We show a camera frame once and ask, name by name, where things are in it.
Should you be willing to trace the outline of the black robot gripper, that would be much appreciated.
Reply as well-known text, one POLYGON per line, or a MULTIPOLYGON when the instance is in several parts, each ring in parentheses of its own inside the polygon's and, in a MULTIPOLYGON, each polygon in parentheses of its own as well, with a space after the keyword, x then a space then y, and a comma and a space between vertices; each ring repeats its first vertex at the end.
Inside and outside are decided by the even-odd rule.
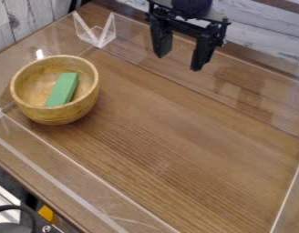
POLYGON ((189 36, 209 34, 197 38, 193 50, 190 70, 198 71, 211 61, 215 47, 224 44, 225 30, 231 25, 228 18, 211 9, 212 0, 146 1, 148 14, 154 17, 149 21, 149 29, 153 51, 158 58, 165 56, 172 49, 169 28, 189 36))

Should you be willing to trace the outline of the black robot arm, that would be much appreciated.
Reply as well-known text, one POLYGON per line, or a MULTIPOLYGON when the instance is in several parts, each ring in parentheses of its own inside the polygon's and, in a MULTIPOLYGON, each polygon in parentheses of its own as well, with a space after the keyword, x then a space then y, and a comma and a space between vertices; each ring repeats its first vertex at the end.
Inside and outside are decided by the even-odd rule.
POLYGON ((228 17, 211 11, 212 0, 146 0, 152 48, 158 58, 172 49, 172 32, 196 39, 190 70, 211 61, 217 46, 224 45, 228 17))

